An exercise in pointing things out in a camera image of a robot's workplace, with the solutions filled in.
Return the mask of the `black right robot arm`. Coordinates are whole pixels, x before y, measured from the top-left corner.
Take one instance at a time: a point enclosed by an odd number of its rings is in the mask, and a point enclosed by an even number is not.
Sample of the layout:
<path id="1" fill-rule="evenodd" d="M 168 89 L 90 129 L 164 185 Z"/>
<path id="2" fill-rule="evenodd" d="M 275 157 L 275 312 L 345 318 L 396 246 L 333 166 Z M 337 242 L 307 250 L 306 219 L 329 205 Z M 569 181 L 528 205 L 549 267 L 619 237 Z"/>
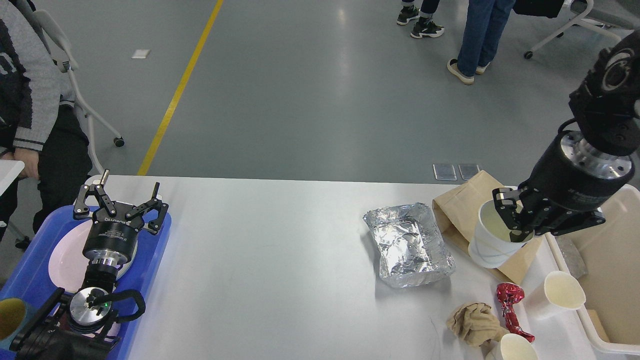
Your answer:
<path id="1" fill-rule="evenodd" d="M 517 189 L 498 187 L 493 203 L 524 243 L 605 223 L 601 206 L 633 178 L 639 148 L 640 34 L 635 29 L 604 48 L 569 96 L 573 114 Z"/>

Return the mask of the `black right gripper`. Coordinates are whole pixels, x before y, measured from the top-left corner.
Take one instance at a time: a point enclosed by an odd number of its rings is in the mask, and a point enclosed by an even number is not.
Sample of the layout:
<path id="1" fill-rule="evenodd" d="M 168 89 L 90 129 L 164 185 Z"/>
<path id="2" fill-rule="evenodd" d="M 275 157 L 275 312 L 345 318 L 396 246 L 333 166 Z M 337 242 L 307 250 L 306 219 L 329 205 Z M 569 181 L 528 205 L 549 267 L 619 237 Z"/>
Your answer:
<path id="1" fill-rule="evenodd" d="M 606 222 L 601 207 L 633 178 L 630 155 L 612 155 L 579 131 L 562 131 L 519 188 L 492 190 L 494 209 L 509 230 L 510 243 L 550 233 L 561 236 Z M 538 226 L 533 221 L 542 221 Z"/>

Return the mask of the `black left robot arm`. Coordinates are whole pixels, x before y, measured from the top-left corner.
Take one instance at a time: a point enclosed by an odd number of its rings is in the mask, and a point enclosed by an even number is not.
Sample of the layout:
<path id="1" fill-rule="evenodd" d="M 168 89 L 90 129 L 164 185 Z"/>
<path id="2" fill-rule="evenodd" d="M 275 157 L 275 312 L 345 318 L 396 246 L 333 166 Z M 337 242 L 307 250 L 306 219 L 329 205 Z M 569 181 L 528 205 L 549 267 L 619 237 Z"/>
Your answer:
<path id="1" fill-rule="evenodd" d="M 171 218 L 155 183 L 144 203 L 119 202 L 102 178 L 52 212 L 1 290 L 3 360 L 123 360 L 158 271 Z"/>

